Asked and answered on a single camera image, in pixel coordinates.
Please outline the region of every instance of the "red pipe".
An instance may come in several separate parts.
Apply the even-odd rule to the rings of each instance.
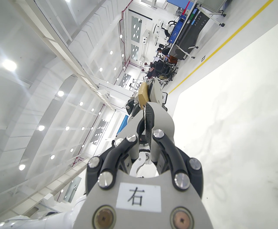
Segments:
[[[186,12],[186,10],[187,10],[187,7],[188,7],[189,3],[190,3],[190,1],[188,1],[187,6],[186,6],[186,8],[184,9],[184,11],[183,11],[182,15],[184,15],[184,14],[185,14],[185,12]]]

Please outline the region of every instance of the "recessed light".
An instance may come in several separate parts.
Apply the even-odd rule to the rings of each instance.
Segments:
[[[62,97],[64,95],[64,92],[63,91],[58,91],[58,96]]]
[[[4,60],[4,62],[2,63],[3,67],[5,69],[7,69],[8,71],[13,72],[14,70],[16,70],[16,63],[10,60]]]
[[[18,168],[20,171],[22,171],[23,169],[25,169],[25,165],[20,165]]]
[[[39,131],[43,131],[44,130],[44,126],[39,126]]]

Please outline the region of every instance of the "chinese character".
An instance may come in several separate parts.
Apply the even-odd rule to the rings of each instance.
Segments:
[[[136,189],[135,190],[129,190],[130,192],[134,192],[133,193],[133,195],[132,195],[132,197],[130,197],[130,199],[128,200],[128,202],[132,199],[132,205],[134,205],[134,204],[136,204],[136,205],[142,205],[142,196],[135,196],[135,194],[136,194],[136,192],[145,192],[144,190],[142,190],[142,191],[140,191],[140,190],[138,190],[138,187],[136,187]],[[134,199],[135,198],[140,198],[140,203],[135,203],[134,202]]]

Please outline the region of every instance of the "metal bolt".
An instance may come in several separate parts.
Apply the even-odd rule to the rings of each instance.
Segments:
[[[177,173],[174,181],[176,186],[183,190],[188,189],[190,186],[190,179],[185,173]]]
[[[95,168],[99,165],[99,163],[100,163],[100,158],[99,157],[92,157],[88,162],[88,166],[90,168]]]
[[[132,135],[132,136],[127,136],[126,139],[129,141],[129,142],[135,142],[137,137],[136,135]]]
[[[122,141],[123,141],[123,138],[118,138],[118,139],[114,142],[114,146],[117,147]]]
[[[98,185],[101,188],[107,188],[112,184],[112,181],[113,181],[113,175],[108,171],[101,173],[100,176],[98,177]]]
[[[196,158],[190,158],[189,164],[194,170],[199,170],[201,168],[201,162]]]
[[[164,132],[163,130],[161,129],[157,129],[153,132],[153,135],[156,137],[156,138],[163,138],[164,136]]]

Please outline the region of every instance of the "label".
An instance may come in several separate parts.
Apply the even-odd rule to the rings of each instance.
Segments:
[[[143,212],[161,212],[160,186],[121,182],[116,208]]]

